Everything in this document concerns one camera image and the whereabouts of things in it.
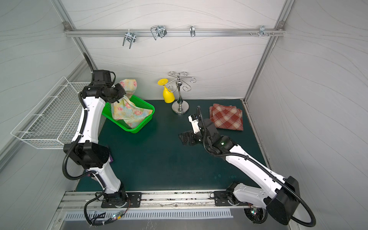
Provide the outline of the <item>red plaid skirt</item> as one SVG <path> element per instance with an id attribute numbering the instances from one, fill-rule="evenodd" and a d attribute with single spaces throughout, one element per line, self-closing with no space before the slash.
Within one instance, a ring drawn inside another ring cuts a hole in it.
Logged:
<path id="1" fill-rule="evenodd" d="M 216 128 L 243 131 L 243 112 L 236 106 L 215 103 L 209 107 L 209 118 Z"/>

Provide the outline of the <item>pastel floral skirt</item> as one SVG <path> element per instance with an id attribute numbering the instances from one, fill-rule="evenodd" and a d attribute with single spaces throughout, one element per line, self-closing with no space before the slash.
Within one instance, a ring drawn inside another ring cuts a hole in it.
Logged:
<path id="1" fill-rule="evenodd" d="M 126 94 L 119 102 L 111 105 L 112 118 L 123 120 L 130 128 L 136 128 L 146 117 L 152 114 L 153 110 L 140 108 L 131 101 L 131 97 L 137 89 L 135 79 L 124 79 L 120 84 L 124 87 Z"/>

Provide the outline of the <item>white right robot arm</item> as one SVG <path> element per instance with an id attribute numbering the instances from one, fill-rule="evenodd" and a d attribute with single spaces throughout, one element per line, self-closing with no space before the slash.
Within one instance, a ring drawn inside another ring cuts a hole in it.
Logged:
<path id="1" fill-rule="evenodd" d="M 259 186 L 232 183 L 226 190 L 230 205 L 248 204 L 250 211 L 247 215 L 254 223 L 262 223 L 267 216 L 283 225 L 288 225 L 291 220 L 301 222 L 293 216 L 302 203 L 299 183 L 294 177 L 286 178 L 266 168 L 238 143 L 221 135 L 212 123 L 203 126 L 194 122 L 192 127 L 191 131 L 179 134 L 184 146 L 201 144 L 207 153 L 240 169 Z"/>

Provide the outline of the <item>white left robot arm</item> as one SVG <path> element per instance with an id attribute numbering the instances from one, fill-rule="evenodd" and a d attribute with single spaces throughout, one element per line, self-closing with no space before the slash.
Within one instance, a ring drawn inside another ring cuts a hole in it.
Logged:
<path id="1" fill-rule="evenodd" d="M 62 163 L 62 172 L 69 180 L 79 180 L 93 175 L 103 189 L 105 201 L 117 200 L 125 203 L 127 194 L 121 181 L 110 166 L 110 149 L 99 144 L 98 128 L 102 111 L 106 103 L 118 102 L 125 95 L 120 84 L 90 84 L 78 94 L 82 112 L 75 136 L 70 144 L 63 147 L 66 156 Z M 68 160 L 72 159 L 86 171 L 78 176 L 68 173 Z"/>

